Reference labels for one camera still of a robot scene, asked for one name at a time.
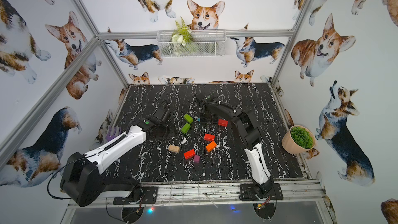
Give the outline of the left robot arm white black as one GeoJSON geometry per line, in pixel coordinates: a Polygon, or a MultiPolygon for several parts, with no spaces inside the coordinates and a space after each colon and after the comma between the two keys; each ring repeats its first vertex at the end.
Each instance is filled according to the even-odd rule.
{"type": "Polygon", "coordinates": [[[121,179],[117,183],[106,182],[105,172],[128,151],[144,143],[150,130],[165,126],[171,112],[161,106],[148,117],[133,123],[128,131],[108,143],[85,154],[72,154],[60,182],[60,188],[80,207],[86,207],[98,198],[127,198],[136,203],[143,197],[139,181],[121,179]]]}

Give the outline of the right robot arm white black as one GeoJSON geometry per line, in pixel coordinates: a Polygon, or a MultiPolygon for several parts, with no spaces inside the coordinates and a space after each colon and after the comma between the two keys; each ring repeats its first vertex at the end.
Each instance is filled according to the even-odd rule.
{"type": "Polygon", "coordinates": [[[210,112],[227,120],[235,139],[245,146],[244,151],[251,166],[253,185],[250,191],[242,191],[239,199],[254,201],[268,198],[267,194],[275,189],[274,180],[263,154],[264,132],[254,112],[232,106],[212,96],[195,95],[194,100],[198,103],[200,112],[210,112]]]}

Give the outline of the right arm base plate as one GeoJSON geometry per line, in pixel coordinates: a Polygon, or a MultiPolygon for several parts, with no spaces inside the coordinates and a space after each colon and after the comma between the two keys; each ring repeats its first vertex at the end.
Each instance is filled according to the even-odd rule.
{"type": "Polygon", "coordinates": [[[283,200],[284,196],[280,184],[273,183],[265,189],[255,184],[240,184],[239,196],[241,201],[260,201],[270,198],[271,200],[283,200]]]}

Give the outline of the green block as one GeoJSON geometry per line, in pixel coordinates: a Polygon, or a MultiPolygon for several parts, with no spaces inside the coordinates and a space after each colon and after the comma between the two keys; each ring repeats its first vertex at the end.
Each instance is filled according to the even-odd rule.
{"type": "Polygon", "coordinates": [[[194,122],[193,118],[192,118],[189,114],[185,114],[185,115],[183,116],[183,118],[184,118],[184,120],[185,120],[187,123],[189,123],[189,124],[191,124],[191,123],[194,122]]]}
{"type": "Polygon", "coordinates": [[[187,132],[190,130],[191,125],[189,123],[185,123],[185,125],[180,129],[181,133],[187,134],[187,132]]]}

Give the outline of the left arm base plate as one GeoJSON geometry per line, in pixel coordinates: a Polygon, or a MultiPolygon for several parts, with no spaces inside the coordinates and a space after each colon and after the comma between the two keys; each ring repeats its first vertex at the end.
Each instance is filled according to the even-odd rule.
{"type": "Polygon", "coordinates": [[[126,198],[115,197],[114,205],[127,205],[127,204],[155,204],[157,201],[158,187],[141,187],[134,189],[126,198]]]}

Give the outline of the red block small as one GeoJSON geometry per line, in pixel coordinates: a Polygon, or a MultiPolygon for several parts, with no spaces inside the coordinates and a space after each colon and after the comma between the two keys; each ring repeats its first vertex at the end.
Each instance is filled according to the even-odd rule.
{"type": "Polygon", "coordinates": [[[218,125],[222,127],[227,127],[228,126],[228,121],[224,119],[218,119],[218,125]]]}

